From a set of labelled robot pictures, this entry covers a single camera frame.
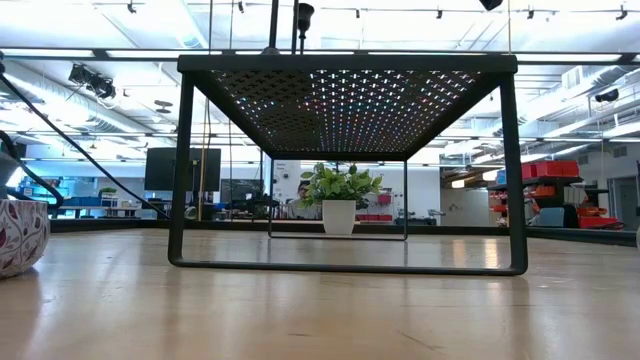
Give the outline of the black wall monitor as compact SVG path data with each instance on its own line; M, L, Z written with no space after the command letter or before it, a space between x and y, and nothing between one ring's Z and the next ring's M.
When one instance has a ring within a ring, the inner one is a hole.
M190 148L186 161L188 191L218 191L220 187L221 150ZM176 150L174 148L151 148L147 150L144 189L146 191L172 191Z

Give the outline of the black overhead rig beam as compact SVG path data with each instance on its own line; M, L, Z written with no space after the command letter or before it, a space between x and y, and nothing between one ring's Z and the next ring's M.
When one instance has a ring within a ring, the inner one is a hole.
M143 48L45 48L1 47L0 59L169 62L181 55L259 55L261 50L143 49ZM634 65L640 52L542 52L542 51L421 51L421 50L304 50L307 55L398 55L398 56L506 56L514 55L523 65Z

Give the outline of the maroon leaf patterned candle tin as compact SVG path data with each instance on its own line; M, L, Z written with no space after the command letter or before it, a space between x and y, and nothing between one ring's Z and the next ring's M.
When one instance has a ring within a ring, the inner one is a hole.
M49 237L47 203L0 200L0 279L29 270L43 256Z

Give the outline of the green plant in white pot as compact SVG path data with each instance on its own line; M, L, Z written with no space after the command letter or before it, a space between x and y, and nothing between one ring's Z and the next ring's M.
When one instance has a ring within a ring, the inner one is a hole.
M316 163L312 171L301 175L307 181L301 195L305 207L320 206L324 231L330 236L351 236L356 210L366 197L379 194L383 176L373 177L368 169L359 171L350 165L346 171Z

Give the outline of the black perforated metal shelf riser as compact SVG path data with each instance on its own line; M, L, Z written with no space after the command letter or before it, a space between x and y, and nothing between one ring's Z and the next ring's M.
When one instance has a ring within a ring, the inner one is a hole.
M203 94L272 161L407 163L492 92L500 97L509 264L529 266L513 55L182 55L167 257L183 234L193 103Z

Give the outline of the person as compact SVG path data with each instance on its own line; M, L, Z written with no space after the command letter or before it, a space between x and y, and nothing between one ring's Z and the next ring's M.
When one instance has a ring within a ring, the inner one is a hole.
M317 205L306 205L304 202L309 184L308 180L301 180L297 188L296 198L287 203L290 219L318 220L320 218L320 208Z

